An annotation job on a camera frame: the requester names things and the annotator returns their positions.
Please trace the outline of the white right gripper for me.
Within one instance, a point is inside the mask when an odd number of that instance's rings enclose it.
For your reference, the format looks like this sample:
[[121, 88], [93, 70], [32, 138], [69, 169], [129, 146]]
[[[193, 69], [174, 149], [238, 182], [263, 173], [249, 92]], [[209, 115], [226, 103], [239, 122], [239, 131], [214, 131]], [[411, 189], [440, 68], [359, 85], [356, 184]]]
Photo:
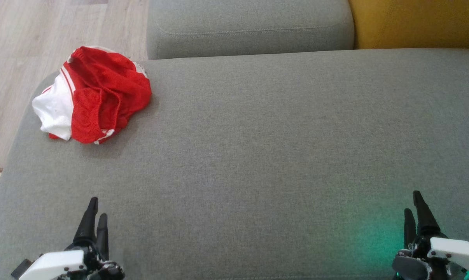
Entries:
[[404, 209], [405, 249], [394, 257], [393, 280], [469, 280], [469, 241], [448, 239], [418, 190], [413, 204], [418, 224], [412, 211]]

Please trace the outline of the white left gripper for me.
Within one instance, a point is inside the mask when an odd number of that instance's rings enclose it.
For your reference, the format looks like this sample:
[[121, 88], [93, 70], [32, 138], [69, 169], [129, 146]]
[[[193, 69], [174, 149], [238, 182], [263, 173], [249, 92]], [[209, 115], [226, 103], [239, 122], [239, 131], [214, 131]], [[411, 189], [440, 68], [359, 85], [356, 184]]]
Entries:
[[95, 219], [99, 199], [92, 197], [73, 238], [65, 250], [25, 259], [18, 266], [20, 280], [123, 280], [124, 268], [109, 257], [108, 216]]

